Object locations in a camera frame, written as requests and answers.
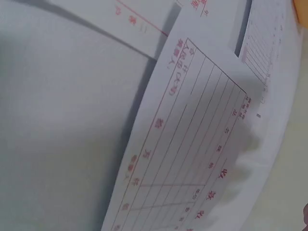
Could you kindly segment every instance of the white surface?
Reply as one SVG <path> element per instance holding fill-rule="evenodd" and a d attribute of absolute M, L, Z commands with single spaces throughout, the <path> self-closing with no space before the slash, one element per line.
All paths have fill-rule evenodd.
<path fill-rule="evenodd" d="M 307 204 L 307 99 L 308 37 L 304 36 L 297 89 L 283 143 L 269 179 L 243 231 L 301 231 L 303 208 Z"/>
<path fill-rule="evenodd" d="M 240 230 L 261 193 L 280 149 L 291 112 L 301 47 L 302 32 L 296 24 L 292 1 L 288 0 L 280 65 L 271 79 L 268 101 L 263 104 L 267 107 L 269 115 L 256 130 L 256 135 L 263 134 L 263 137 L 254 134 L 251 137 L 249 148 L 239 157 L 235 165 L 224 196 L 207 218 L 206 230 Z M 251 229 L 248 227 L 242 230 L 250 231 Z"/>
<path fill-rule="evenodd" d="M 100 230 L 155 62 L 36 7 L 1 0 L 0 11 L 0 227 Z M 285 85 L 277 85 L 277 96 L 286 101 L 278 100 L 275 108 L 286 117 L 272 125 L 281 134 L 278 123 L 287 121 L 301 51 L 290 3 L 285 38 L 280 72 Z M 275 151 L 281 139 L 273 141 Z M 271 151 L 263 158 L 273 162 Z M 222 208 L 237 208 L 241 196 L 250 196 L 249 182 L 263 185 L 267 178 L 268 166 L 266 172 L 241 166 L 234 172 L 240 183 L 231 182 Z M 253 203 L 232 214 L 244 220 Z M 233 216 L 216 211 L 207 226 L 216 230 L 221 216 L 226 219 L 221 225 L 240 227 Z"/>
<path fill-rule="evenodd" d="M 257 119 L 263 83 L 210 28 L 190 26 L 199 21 L 183 8 L 165 43 L 102 231 L 202 230 L 223 194 L 227 171 Z M 166 218 L 157 219 L 163 211 Z"/>
<path fill-rule="evenodd" d="M 208 23 L 235 50 L 242 0 L 49 0 L 98 26 L 142 53 L 158 58 L 181 6 L 195 9 L 199 25 Z"/>

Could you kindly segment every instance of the printed line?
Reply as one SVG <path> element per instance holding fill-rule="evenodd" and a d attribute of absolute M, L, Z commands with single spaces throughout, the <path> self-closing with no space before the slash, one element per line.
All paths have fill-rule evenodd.
<path fill-rule="evenodd" d="M 189 70 L 189 67 L 190 67 L 190 65 L 191 65 L 191 63 L 192 63 L 192 61 L 193 61 L 194 55 L 195 55 L 195 54 L 193 54 L 192 60 L 191 60 L 191 62 L 189 63 L 188 70 Z M 180 86 L 179 92 L 178 92 L 178 94 L 177 94 L 177 96 L 176 96 L 176 99 L 175 99 L 175 101 L 174 101 L 174 103 L 173 103 L 173 106 L 172 106 L 172 108 L 171 108 L 171 111 L 170 111 L 170 113 L 169 113 L 169 115 L 168 115 L 168 118 L 167 118 L 167 120 L 166 120 L 166 124 L 165 124 L 165 126 L 164 126 L 164 128 L 163 128 L 163 131 L 164 131 L 165 127 L 167 126 L 167 121 L 168 121 L 168 119 L 169 119 L 169 117 L 170 117 L 170 114 L 171 114 L 171 112 L 172 112 L 172 110 L 173 110 L 174 104 L 175 104 L 175 102 L 176 102 L 176 100 L 177 100 L 177 97 L 178 97 L 178 95 L 179 95 L 179 93 L 180 93 L 180 90 L 181 90 L 181 88 L 182 88 L 182 86 L 183 86 L 183 84 L 184 84 L 184 81 L 185 81 L 185 79 L 186 79 L 187 73 L 188 73 L 188 71 L 186 72 L 185 77 L 184 77 L 184 79 L 183 79 L 183 81 L 182 81 L 182 84 L 181 84 L 181 86 Z M 183 112 L 182 112 L 181 118 L 182 118 L 182 116 L 183 116 L 183 114 L 184 114 L 185 109 L 186 109 L 186 106 L 185 106 L 185 108 L 184 108 L 184 110 L 183 110 Z M 157 143 L 156 143 L 154 152 L 155 152 L 155 150 L 156 150 L 156 148 L 157 148 L 157 145 L 158 145 L 158 143 L 159 143 L 159 140 L 158 140 Z M 151 162 L 151 160 L 152 160 L 152 157 L 154 156 L 154 152 L 153 152 L 153 155 L 151 156 L 151 159 L 150 159 L 150 161 L 149 161 L 149 164 L 148 164 L 148 166 L 147 166 L 146 171 L 148 170 L 148 167 L 149 167 L 149 165 L 150 165 L 150 162 Z M 133 201 L 132 201 L 132 205 L 133 205 L 133 203 L 134 203 L 134 201 L 135 201 L 135 199 L 136 199 L 136 196 L 137 196 L 137 194 L 138 194 L 139 188 L 138 188 L 137 193 L 135 194 L 135 197 L 134 197 L 134 199 L 133 199 Z M 146 195 L 146 197 L 145 197 L 145 200 L 144 200 L 142 206 L 144 205 L 144 203 L 145 203 L 145 201 L 146 201 L 146 199 L 147 199 L 147 196 L 149 195 L 149 192 L 150 192 L 150 191 L 148 191 L 148 193 L 147 193 L 147 195 Z M 134 224 L 133 224 L 133 227 L 135 226 L 136 221 L 137 221 L 139 215 L 140 215 L 140 212 L 139 212 L 139 214 L 137 215 L 137 218 L 136 218 L 136 220 L 135 220 L 135 222 L 134 222 Z"/>
<path fill-rule="evenodd" d="M 185 204 L 186 204 L 186 202 L 183 202 L 183 203 L 170 203 L 170 204 L 165 204 L 165 205 L 145 206 L 145 207 L 141 207 L 141 208 L 132 208 L 131 211 L 142 210 L 142 209 L 147 209 L 147 208 L 159 208 L 159 207 L 163 208 L 163 207 L 168 207 L 168 206 L 173 206 L 173 205 L 185 205 Z"/>
<path fill-rule="evenodd" d="M 202 54 L 204 54 L 192 41 L 190 38 L 187 38 L 187 40 L 189 40 Z M 216 67 L 218 67 L 219 70 L 222 71 L 222 73 L 224 73 L 228 79 L 230 79 L 236 86 L 238 86 L 243 92 L 245 92 L 246 94 L 246 91 L 244 89 L 242 89 L 236 82 L 234 82 L 219 66 L 216 65 L 216 63 L 213 62 L 213 60 L 211 60 L 206 54 L 204 54 L 206 56 L 206 58 L 208 58 Z"/>
<path fill-rule="evenodd" d="M 141 16 L 139 13 L 137 13 L 136 11 L 134 11 L 132 8 L 130 8 L 129 6 L 127 6 L 125 3 L 123 3 L 121 0 L 116 0 L 118 3 L 120 3 L 121 5 L 123 5 L 126 9 L 130 10 L 132 13 L 134 13 L 135 15 L 137 15 L 139 18 L 143 19 L 144 21 L 146 21 L 148 24 L 150 24 L 151 26 L 153 26 L 156 30 L 160 31 L 163 35 L 165 35 L 166 37 L 168 37 L 168 33 L 162 31 L 161 29 L 159 29 L 157 26 L 155 26 L 153 23 L 151 23 L 149 20 L 147 20 L 145 17 Z"/>
<path fill-rule="evenodd" d="M 143 184 L 140 187 L 158 187 L 158 186 L 203 186 L 202 184 Z"/>
<path fill-rule="evenodd" d="M 245 101 L 245 98 L 246 98 L 246 96 L 247 96 L 247 94 L 244 96 L 244 99 L 243 99 L 243 103 L 241 104 L 241 107 L 242 107 L 242 105 L 244 104 L 244 101 Z M 230 136 L 231 136 L 231 134 L 232 134 L 232 132 L 233 132 L 233 129 L 234 129 L 234 127 L 235 127 L 235 124 L 236 124 L 236 122 L 238 121 L 238 119 L 235 119 L 235 122 L 234 122 L 234 124 L 233 124 L 233 126 L 232 126 L 232 129 L 231 129 L 231 132 L 230 132 L 230 135 L 228 136 L 228 138 L 227 138 L 227 141 L 226 141 L 226 144 L 228 143 L 228 140 L 229 140 L 229 138 L 230 138 Z M 226 145 L 223 147 L 223 149 L 222 149 L 222 151 L 221 151 L 221 153 L 223 153 L 224 151 L 225 151 L 225 147 L 226 147 Z"/>
<path fill-rule="evenodd" d="M 205 60 L 206 60 L 206 58 L 203 60 L 203 63 L 202 63 L 202 65 L 201 65 L 201 68 L 200 68 L 200 70 L 199 70 L 198 76 L 197 76 L 197 78 L 196 78 L 196 81 L 195 81 L 193 87 L 195 87 L 195 84 L 196 84 L 196 82 L 197 82 L 197 79 L 198 79 L 199 76 L 200 76 L 200 72 L 201 72 L 201 69 L 202 69 L 202 66 L 203 66 Z M 190 126 L 190 124 L 191 124 L 191 122 L 192 122 L 192 119 L 193 119 L 193 117 L 191 118 L 191 121 L 190 121 L 190 123 L 189 123 L 189 125 L 188 125 L 188 127 L 187 127 L 187 129 L 186 129 L 186 132 L 185 132 L 185 135 L 184 135 L 184 137 L 183 137 L 183 139 L 182 139 L 182 141 L 181 141 L 180 147 L 181 147 L 181 145 L 183 144 L 184 138 L 185 138 L 186 133 L 187 133 L 187 131 L 188 131 L 188 129 L 189 129 L 189 126 Z M 168 153 L 168 151 L 169 151 L 169 148 L 170 148 L 170 145 L 171 145 L 172 141 L 169 143 L 169 146 L 168 146 L 168 149 L 167 149 L 167 151 L 166 151 L 166 153 L 165 153 L 164 159 L 165 159 L 165 157 L 166 157 L 166 155 L 167 155 L 167 153 Z M 166 182 L 166 179 L 167 179 L 168 174 L 169 174 L 169 172 L 170 172 L 170 170 L 171 170 L 171 168 L 172 168 L 172 166 L 173 166 L 173 163 L 174 163 L 174 160 L 176 159 L 177 154 L 175 155 L 175 157 L 174 157 L 174 159 L 173 159 L 173 162 L 172 162 L 172 164 L 171 164 L 171 167 L 170 167 L 170 169 L 168 170 L 168 173 L 166 174 L 166 177 L 165 177 L 165 179 L 164 179 L 164 183 Z M 155 180 L 156 180 L 157 174 L 159 173 L 159 170 L 160 170 L 160 168 L 161 168 L 162 163 L 164 162 L 164 159 L 162 160 L 162 162 L 161 162 L 161 164 L 160 164 L 160 166 L 159 166 L 159 169 L 158 169 L 158 171 L 157 171 L 157 173 L 156 173 L 156 176 L 155 176 L 153 182 L 155 182 Z M 167 199 L 167 197 L 168 197 L 168 195 L 169 195 L 169 193 L 170 193 L 170 191 L 171 191 L 171 188 L 172 188 L 172 187 L 170 187 L 169 192 L 168 192 L 168 194 L 167 194 L 165 200 Z M 162 187 L 160 188 L 160 190 L 159 190 L 159 192 L 158 192 L 158 194 L 157 194 L 157 196 L 156 196 L 156 198 L 155 198 L 154 204 L 155 204 L 155 202 L 157 201 L 158 195 L 160 194 L 161 190 L 162 190 Z"/>
<path fill-rule="evenodd" d="M 142 147 L 141 147 L 141 150 L 140 150 L 140 153 L 139 153 L 138 159 L 137 159 L 137 161 L 136 161 L 135 167 L 134 167 L 134 169 L 133 169 L 132 174 L 131 174 L 131 175 L 130 175 L 130 177 L 129 177 L 129 181 L 128 181 L 127 187 L 126 187 L 126 189 L 125 189 L 125 191 L 124 191 L 123 198 L 122 198 L 122 200 L 121 200 L 121 203 L 120 203 L 119 209 L 118 209 L 118 211 L 117 211 L 117 213 L 116 213 L 115 220 L 116 220 L 116 217 L 117 217 L 117 216 L 118 216 L 118 214 L 119 214 L 119 211 L 120 211 L 121 205 L 122 205 L 122 203 L 123 203 L 123 200 L 124 200 L 124 197 L 125 197 L 125 195 L 126 195 L 126 192 L 127 192 L 128 186 L 129 186 L 129 184 L 130 184 L 131 177 L 133 176 L 133 174 L 134 174 L 134 172 L 135 172 L 135 169 L 136 169 L 136 166 L 137 166 L 137 164 L 138 164 L 138 161 L 139 161 L 140 155 L 141 155 L 141 153 L 142 153 L 142 151 L 143 151 L 143 148 L 144 148 L 145 142 L 146 142 L 146 141 L 147 141 L 147 139 L 148 139 L 148 136 L 149 136 L 149 133 L 150 133 L 151 128 L 152 128 L 152 126 L 153 126 L 154 120 L 155 120 L 155 118 L 156 118 L 156 116 L 157 116 L 158 110 L 159 110 L 159 108 L 160 108 L 160 105 L 161 105 L 161 103 L 162 103 L 162 101 L 163 101 L 164 97 L 165 97 L 166 91 L 167 91 L 167 89 L 168 89 L 168 86 L 169 86 L 169 84 L 170 84 L 170 81 L 171 81 L 171 79 L 172 79 L 172 77 L 173 77 L 173 74 L 174 74 L 174 72 L 175 72 L 176 68 L 177 68 L 177 65 L 175 65 L 175 67 L 174 67 L 174 70 L 173 70 L 173 72 L 172 72 L 172 74 L 171 74 L 171 77 L 170 77 L 170 79 L 169 79 L 169 82 L 167 83 L 167 86 L 166 86 L 165 92 L 164 92 L 164 94 L 163 94 L 163 97 L 162 97 L 162 99 L 161 99 L 161 101 L 160 101 L 160 103 L 159 103 L 159 105 L 158 105 L 157 111 L 156 111 L 156 113 L 155 113 L 155 115 L 154 115 L 154 117 L 153 117 L 152 123 L 151 123 L 151 125 L 150 125 L 149 130 L 148 130 L 148 133 L 147 133 L 147 135 L 146 135 L 146 137 L 145 137 L 145 140 L 144 140 L 144 142 L 143 142 L 143 144 L 142 144 Z M 113 226 L 115 225 L 115 220 L 114 220 L 114 222 L 113 222 L 113 224 L 112 224 L 112 226 L 111 226 L 111 230 L 112 230 Z"/>
<path fill-rule="evenodd" d="M 223 92 L 222 92 L 222 94 L 221 94 L 220 100 L 221 100 L 222 95 L 223 95 L 223 93 L 224 93 L 224 91 L 225 91 L 225 89 L 226 89 L 227 83 L 228 83 L 228 81 L 226 82 L 226 85 L 225 85 L 225 88 L 224 88 L 224 90 L 223 90 Z M 219 105 L 219 103 L 220 103 L 220 100 L 219 100 L 219 102 L 218 102 L 218 104 L 217 104 L 217 107 L 216 107 L 216 109 L 215 109 L 215 112 L 214 112 L 214 115 L 213 115 L 213 117 L 212 117 L 212 119 L 211 119 L 211 122 L 212 122 L 212 120 L 213 120 L 213 118 L 214 118 L 214 116 L 215 116 L 215 113 L 216 113 L 216 111 L 217 111 L 217 108 L 218 108 L 218 105 Z"/>

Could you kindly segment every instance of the white paper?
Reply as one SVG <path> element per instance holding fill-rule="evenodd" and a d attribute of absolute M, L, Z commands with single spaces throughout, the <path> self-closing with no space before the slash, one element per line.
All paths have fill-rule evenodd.
<path fill-rule="evenodd" d="M 102 231 L 201 230 L 224 191 L 263 85 L 199 21 L 182 10 L 166 41 Z"/>
<path fill-rule="evenodd" d="M 126 42 L 158 58 L 182 6 L 217 27 L 228 44 L 237 16 L 238 0 L 49 0 Z"/>
<path fill-rule="evenodd" d="M 285 0 L 253 0 L 240 59 L 267 85 L 278 63 L 285 22 Z"/>

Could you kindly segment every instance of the red border line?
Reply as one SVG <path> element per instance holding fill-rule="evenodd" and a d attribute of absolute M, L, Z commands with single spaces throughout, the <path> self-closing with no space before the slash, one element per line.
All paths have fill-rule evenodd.
<path fill-rule="evenodd" d="M 126 9 L 130 10 L 132 13 L 134 13 L 135 15 L 137 15 L 138 17 L 140 17 L 141 19 L 143 19 L 144 21 L 146 21 L 148 24 L 150 24 L 151 26 L 153 26 L 155 29 L 157 29 L 158 31 L 160 31 L 163 35 L 165 35 L 166 37 L 168 37 L 168 34 L 164 31 L 162 31 L 161 29 L 159 29 L 157 26 L 155 26 L 153 23 L 151 23 L 149 20 L 147 20 L 146 18 L 144 18 L 143 16 L 141 16 L 140 14 L 138 14 L 137 12 L 135 12 L 132 8 L 130 8 L 129 6 L 127 6 L 125 3 L 123 3 L 121 0 L 116 0 L 118 3 L 120 3 L 121 5 L 123 5 Z"/>

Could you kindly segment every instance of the paper form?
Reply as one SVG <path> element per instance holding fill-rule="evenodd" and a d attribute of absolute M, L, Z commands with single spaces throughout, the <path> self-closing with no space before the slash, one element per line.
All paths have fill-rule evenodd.
<path fill-rule="evenodd" d="M 236 17 L 238 0 L 49 0 L 105 30 L 128 45 L 153 58 L 160 51 L 182 6 L 194 9 L 218 28 L 228 44 Z"/>
<path fill-rule="evenodd" d="M 253 0 L 251 5 L 239 57 L 263 82 L 264 91 L 279 58 L 285 5 L 285 0 Z"/>
<path fill-rule="evenodd" d="M 262 83 L 183 9 L 142 99 L 102 231 L 197 231 L 222 195 Z"/>
<path fill-rule="evenodd" d="M 253 0 L 239 58 L 264 84 L 261 105 L 254 121 L 254 134 L 264 139 L 273 115 L 271 80 L 279 68 L 280 46 L 285 26 L 286 0 Z"/>

